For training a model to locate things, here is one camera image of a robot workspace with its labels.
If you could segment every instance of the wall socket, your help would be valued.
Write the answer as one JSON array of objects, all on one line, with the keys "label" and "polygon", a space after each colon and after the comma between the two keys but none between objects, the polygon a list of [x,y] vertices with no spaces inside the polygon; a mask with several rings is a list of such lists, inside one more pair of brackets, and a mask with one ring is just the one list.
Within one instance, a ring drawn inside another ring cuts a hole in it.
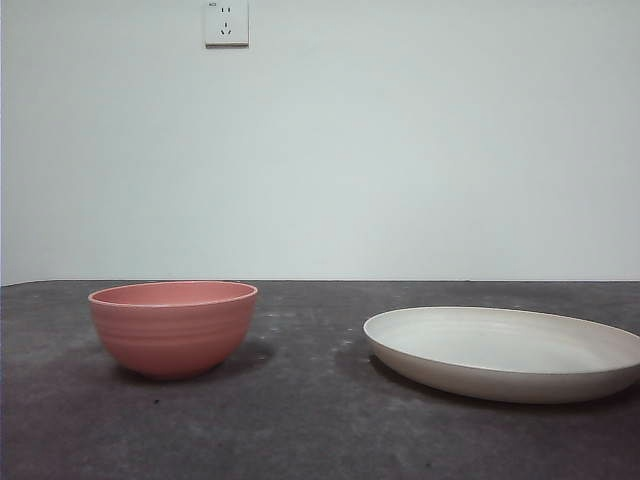
[{"label": "wall socket", "polygon": [[249,45],[249,0],[209,2],[204,9],[207,48]]}]

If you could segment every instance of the wall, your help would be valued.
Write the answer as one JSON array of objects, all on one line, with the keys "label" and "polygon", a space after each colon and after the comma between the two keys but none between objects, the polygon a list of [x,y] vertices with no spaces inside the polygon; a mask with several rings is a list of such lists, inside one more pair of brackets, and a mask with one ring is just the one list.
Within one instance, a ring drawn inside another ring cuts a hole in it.
[{"label": "wall", "polygon": [[640,279],[640,2],[3,5],[5,283]]}]

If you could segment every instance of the ribbed bowl exterior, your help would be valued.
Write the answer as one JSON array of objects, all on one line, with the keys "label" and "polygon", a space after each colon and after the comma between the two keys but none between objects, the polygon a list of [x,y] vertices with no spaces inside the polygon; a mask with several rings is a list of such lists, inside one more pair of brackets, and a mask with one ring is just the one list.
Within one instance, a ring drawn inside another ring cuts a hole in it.
[{"label": "ribbed bowl exterior", "polygon": [[90,302],[105,348],[124,367],[181,379],[222,362],[244,339],[256,295],[204,305],[135,306]]}]

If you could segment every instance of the white plate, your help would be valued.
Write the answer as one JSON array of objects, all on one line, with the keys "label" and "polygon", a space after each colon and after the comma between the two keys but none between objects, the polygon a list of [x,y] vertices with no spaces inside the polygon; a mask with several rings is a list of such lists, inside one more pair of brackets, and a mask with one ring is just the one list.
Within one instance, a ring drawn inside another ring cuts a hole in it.
[{"label": "white plate", "polygon": [[591,400],[640,377],[640,337],[576,318],[423,307],[376,315],[364,331],[376,356],[398,373],[488,400]]}]

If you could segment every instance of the pink bowl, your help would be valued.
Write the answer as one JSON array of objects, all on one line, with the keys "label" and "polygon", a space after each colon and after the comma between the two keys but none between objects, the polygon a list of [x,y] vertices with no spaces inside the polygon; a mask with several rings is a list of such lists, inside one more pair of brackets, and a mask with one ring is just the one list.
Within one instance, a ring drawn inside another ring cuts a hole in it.
[{"label": "pink bowl", "polygon": [[242,343],[258,289],[233,282],[162,282],[89,295],[91,317],[120,364],[159,380],[193,377]]}]

